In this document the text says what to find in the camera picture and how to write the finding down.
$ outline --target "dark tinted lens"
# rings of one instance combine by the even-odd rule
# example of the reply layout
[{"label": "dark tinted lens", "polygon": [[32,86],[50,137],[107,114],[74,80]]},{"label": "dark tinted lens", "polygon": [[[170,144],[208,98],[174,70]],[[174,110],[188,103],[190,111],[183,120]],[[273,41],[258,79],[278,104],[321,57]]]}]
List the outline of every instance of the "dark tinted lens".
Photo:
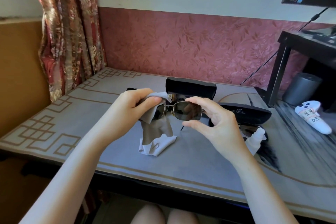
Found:
[{"label": "dark tinted lens", "polygon": [[199,120],[202,116],[200,105],[183,101],[174,104],[174,114],[179,120]]},{"label": "dark tinted lens", "polygon": [[162,117],[162,115],[164,114],[164,112],[165,112],[165,105],[164,104],[159,105],[156,108],[156,111],[155,111],[155,114],[154,114],[154,117],[153,117],[152,120],[160,119]]},{"label": "dark tinted lens", "polygon": [[247,137],[251,137],[252,134],[257,131],[258,128],[259,128],[258,126],[253,126],[253,125],[251,125],[251,126],[240,125],[241,132]]}]

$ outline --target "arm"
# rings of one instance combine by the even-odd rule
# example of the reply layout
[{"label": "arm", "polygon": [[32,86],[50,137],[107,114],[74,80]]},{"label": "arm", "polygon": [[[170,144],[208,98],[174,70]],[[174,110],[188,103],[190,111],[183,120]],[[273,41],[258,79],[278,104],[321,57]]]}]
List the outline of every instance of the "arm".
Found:
[{"label": "arm", "polygon": [[215,126],[211,128],[197,120],[182,124],[202,133],[235,167],[255,223],[298,223],[248,150],[233,112],[210,99],[192,97],[186,101],[201,105]]},{"label": "arm", "polygon": [[150,89],[124,92],[82,138],[47,188],[20,224],[67,224],[75,221],[100,155],[113,141],[122,137],[161,98],[145,98]]}]

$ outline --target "cylindrical speaker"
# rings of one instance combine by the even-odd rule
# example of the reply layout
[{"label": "cylindrical speaker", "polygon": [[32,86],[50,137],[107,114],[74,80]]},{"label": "cylindrical speaker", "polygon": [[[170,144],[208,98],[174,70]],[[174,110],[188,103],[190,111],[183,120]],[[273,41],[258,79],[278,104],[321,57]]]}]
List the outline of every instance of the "cylindrical speaker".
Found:
[{"label": "cylindrical speaker", "polygon": [[316,75],[298,73],[283,94],[282,100],[290,105],[298,106],[309,100],[321,82],[322,79]]}]

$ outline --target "floral curtain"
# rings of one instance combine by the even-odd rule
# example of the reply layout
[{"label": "floral curtain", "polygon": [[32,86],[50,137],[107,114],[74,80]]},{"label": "floral curtain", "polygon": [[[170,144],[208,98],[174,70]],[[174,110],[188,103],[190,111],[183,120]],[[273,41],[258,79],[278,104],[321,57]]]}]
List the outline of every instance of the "floral curtain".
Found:
[{"label": "floral curtain", "polygon": [[43,38],[39,57],[54,102],[105,64],[97,0],[39,0]]}]

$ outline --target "white vr controller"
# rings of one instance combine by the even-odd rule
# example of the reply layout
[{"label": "white vr controller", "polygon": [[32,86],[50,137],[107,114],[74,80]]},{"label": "white vr controller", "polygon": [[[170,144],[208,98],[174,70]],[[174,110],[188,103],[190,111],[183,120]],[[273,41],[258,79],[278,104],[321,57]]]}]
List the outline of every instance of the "white vr controller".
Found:
[{"label": "white vr controller", "polygon": [[304,119],[309,125],[315,128],[322,134],[329,135],[332,133],[332,129],[324,120],[321,119],[317,110],[320,108],[321,103],[319,101],[307,101],[295,108],[295,112],[302,119]]}]

